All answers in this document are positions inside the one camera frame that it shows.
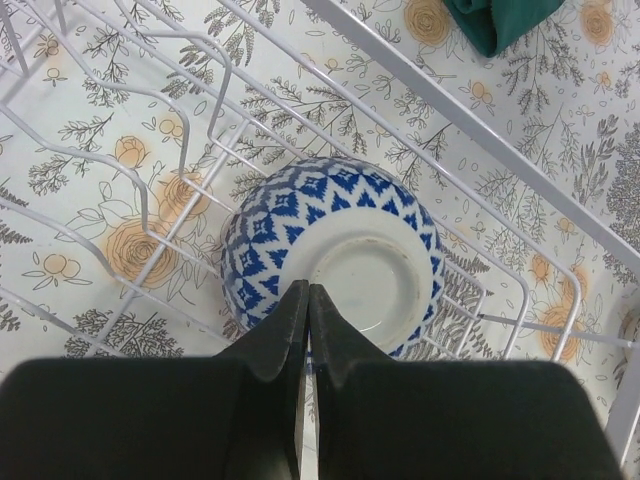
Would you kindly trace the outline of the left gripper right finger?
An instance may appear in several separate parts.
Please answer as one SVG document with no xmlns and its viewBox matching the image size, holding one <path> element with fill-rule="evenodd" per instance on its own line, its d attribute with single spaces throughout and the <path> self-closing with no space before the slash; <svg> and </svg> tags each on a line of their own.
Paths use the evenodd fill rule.
<svg viewBox="0 0 640 480">
<path fill-rule="evenodd" d="M 322 479 L 618 479 L 585 390 L 549 361 L 398 361 L 310 289 Z"/>
</svg>

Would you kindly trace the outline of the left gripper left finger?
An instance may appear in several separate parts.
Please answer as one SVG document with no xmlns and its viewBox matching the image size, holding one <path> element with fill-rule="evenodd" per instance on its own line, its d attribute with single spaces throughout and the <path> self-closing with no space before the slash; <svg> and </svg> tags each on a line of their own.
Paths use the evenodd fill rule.
<svg viewBox="0 0 640 480">
<path fill-rule="evenodd" d="M 36 359 L 1 385 L 5 479 L 297 479 L 309 285 L 212 357 Z"/>
</svg>

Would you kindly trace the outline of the blue white patterned bowl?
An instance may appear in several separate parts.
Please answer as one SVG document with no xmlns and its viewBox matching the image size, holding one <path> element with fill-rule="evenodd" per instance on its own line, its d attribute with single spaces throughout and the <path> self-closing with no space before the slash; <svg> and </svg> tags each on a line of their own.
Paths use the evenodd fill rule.
<svg viewBox="0 0 640 480">
<path fill-rule="evenodd" d="M 244 199 L 226 228 L 220 270 L 242 326 L 255 327 L 305 280 L 393 357 L 420 341 L 445 286 L 441 238 L 415 195 L 384 169 L 330 157 L 292 163 Z"/>
</svg>

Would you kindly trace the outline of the white wire dish rack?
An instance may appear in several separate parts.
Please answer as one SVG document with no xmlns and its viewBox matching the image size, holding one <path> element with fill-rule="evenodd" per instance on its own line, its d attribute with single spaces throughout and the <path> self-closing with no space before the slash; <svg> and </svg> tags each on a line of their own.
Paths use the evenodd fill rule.
<svg viewBox="0 0 640 480">
<path fill-rule="evenodd" d="M 565 1 L 493 58 L 443 1 L 5 1 L 1 370 L 215 354 L 228 222 L 308 157 L 434 218 L 440 308 L 402 360 L 555 360 L 639 475 L 639 5 Z"/>
</svg>

